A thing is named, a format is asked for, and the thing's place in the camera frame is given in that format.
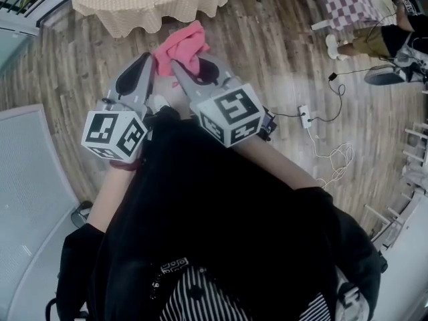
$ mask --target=checkered tablecloth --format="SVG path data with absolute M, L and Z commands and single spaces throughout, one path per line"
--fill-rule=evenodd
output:
M 330 17 L 330 26 L 337 30 L 357 21 L 377 23 L 384 18 L 371 0 L 324 0 L 324 2 Z M 388 25 L 392 22 L 393 18 L 389 17 L 379 25 Z

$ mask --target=khaki shorts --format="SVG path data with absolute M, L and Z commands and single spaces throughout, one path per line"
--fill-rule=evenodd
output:
M 365 29 L 356 29 L 354 31 L 355 39 L 352 41 L 352 44 L 355 50 L 370 57 L 383 56 L 389 58 L 391 55 L 387 45 L 383 41 L 382 28 L 375 27 L 373 31 L 371 30 L 372 27 L 366 27 Z

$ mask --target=pink cloth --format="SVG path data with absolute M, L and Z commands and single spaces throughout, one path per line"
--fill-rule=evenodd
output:
M 197 53 L 207 51 L 205 31 L 199 21 L 194 21 L 184 29 L 170 35 L 154 52 L 159 76 L 171 76 L 171 60 L 177 60 L 195 75 L 199 74 Z

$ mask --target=white cable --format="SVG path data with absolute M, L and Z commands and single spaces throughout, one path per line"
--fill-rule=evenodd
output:
M 320 156 L 318 153 L 316 153 L 316 145 L 315 145 L 314 139 L 312 138 L 312 135 L 310 134 L 309 128 L 307 128 L 306 130 L 308 130 L 309 138 L 310 138 L 310 140 L 312 140 L 312 143 L 314 144 L 314 153 L 315 153 L 315 155 L 318 158 L 329 158 L 330 159 L 330 163 L 332 165 L 332 169 L 333 169 L 332 178 L 328 182 L 326 182 L 324 179 L 316 179 L 317 181 L 324 182 L 324 185 L 322 186 L 322 188 L 325 190 L 325 188 L 331 182 L 337 182 L 337 181 L 339 181 L 345 175 L 345 172 L 346 172 L 349 164 L 354 159 L 354 148 L 352 147 L 352 144 L 350 142 L 344 142 L 343 144 L 339 145 L 337 148 L 335 148 L 334 150 L 332 150 L 328 156 Z M 344 153 L 341 151 L 342 146 L 347 146 L 346 150 L 344 151 Z M 336 153 L 340 153 L 343 156 L 343 158 L 345 160 L 345 163 L 346 163 L 344 167 L 340 167 L 340 168 L 337 168 L 337 169 L 334 168 L 332 157 Z

